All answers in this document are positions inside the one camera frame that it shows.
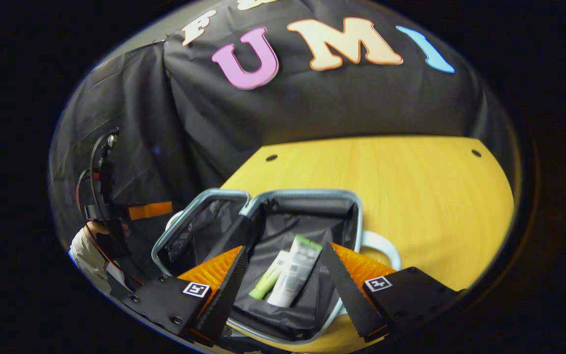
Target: green cap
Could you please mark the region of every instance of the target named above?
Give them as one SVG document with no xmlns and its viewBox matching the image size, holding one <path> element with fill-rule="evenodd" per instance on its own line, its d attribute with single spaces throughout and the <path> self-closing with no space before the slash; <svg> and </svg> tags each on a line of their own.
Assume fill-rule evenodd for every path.
<svg viewBox="0 0 566 354">
<path fill-rule="evenodd" d="M 263 297 L 265 296 L 265 293 L 267 293 L 266 291 L 263 291 L 259 288 L 254 288 L 252 289 L 251 292 L 249 292 L 248 294 L 250 296 L 252 296 L 253 298 L 256 298 L 257 300 L 263 300 Z"/>
</svg>

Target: open suitcase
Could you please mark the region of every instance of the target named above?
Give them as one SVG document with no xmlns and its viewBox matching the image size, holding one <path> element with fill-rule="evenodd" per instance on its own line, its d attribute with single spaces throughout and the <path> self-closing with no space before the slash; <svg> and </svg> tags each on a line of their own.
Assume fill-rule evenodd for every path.
<svg viewBox="0 0 566 354">
<path fill-rule="evenodd" d="M 285 345 L 305 345 L 346 313 L 326 266 L 318 258 L 292 305 L 267 304 L 249 296 L 295 235 L 325 246 L 334 242 L 359 252 L 378 249 L 400 269 L 398 253 L 383 237 L 362 231 L 362 203 L 346 190 L 277 190 L 253 199 L 241 190 L 211 189 L 169 220 L 152 249 L 155 264 L 178 276 L 236 246 L 249 248 L 249 264 L 228 323 L 244 333 Z"/>
</svg>

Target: pink letter u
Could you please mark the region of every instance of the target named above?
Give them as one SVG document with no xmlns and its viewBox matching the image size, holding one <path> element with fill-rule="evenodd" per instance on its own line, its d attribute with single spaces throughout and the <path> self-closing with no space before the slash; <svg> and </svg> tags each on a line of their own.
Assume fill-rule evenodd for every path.
<svg viewBox="0 0 566 354">
<path fill-rule="evenodd" d="M 242 43 L 249 43 L 261 60 L 261 67 L 253 72 L 245 72 L 233 54 L 235 46 L 225 45 L 218 49 L 211 59 L 218 63 L 226 78 L 240 89 L 255 89 L 270 82 L 279 71 L 279 61 L 274 50 L 263 36 L 265 27 L 253 29 L 240 38 Z"/>
</svg>

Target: blue letter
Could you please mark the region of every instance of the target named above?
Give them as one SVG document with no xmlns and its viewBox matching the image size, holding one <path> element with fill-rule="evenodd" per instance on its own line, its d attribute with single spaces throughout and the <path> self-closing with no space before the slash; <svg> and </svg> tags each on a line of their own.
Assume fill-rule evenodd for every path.
<svg viewBox="0 0 566 354">
<path fill-rule="evenodd" d="M 429 66 L 440 71 L 450 72 L 452 74 L 455 72 L 455 69 L 451 65 L 449 65 L 449 63 L 447 63 L 445 58 L 442 58 L 440 53 L 438 53 L 438 50 L 436 50 L 431 45 L 431 43 L 427 41 L 427 38 L 425 38 L 424 35 L 418 33 L 413 29 L 406 29 L 405 27 L 401 26 L 397 26 L 397 30 L 403 32 L 404 34 L 407 34 L 409 38 L 411 38 L 416 44 L 418 44 L 418 46 L 423 50 L 423 53 L 425 53 L 425 55 L 427 56 L 427 60 L 425 61 L 427 62 L 427 64 L 429 64 Z"/>
</svg>

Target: green tube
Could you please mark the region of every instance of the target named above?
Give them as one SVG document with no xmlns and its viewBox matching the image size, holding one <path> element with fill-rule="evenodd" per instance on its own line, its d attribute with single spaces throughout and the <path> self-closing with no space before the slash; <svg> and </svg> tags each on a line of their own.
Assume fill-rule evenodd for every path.
<svg viewBox="0 0 566 354">
<path fill-rule="evenodd" d="M 274 262 L 268 267 L 265 271 L 259 282 L 256 284 L 256 287 L 249 292 L 249 295 L 257 300 L 262 300 L 265 294 L 270 291 L 274 284 L 277 282 L 279 275 L 281 274 L 281 270 L 283 269 L 283 264 L 285 264 L 285 260 L 289 252 L 287 251 L 280 251 L 277 257 L 274 259 Z"/>
</svg>

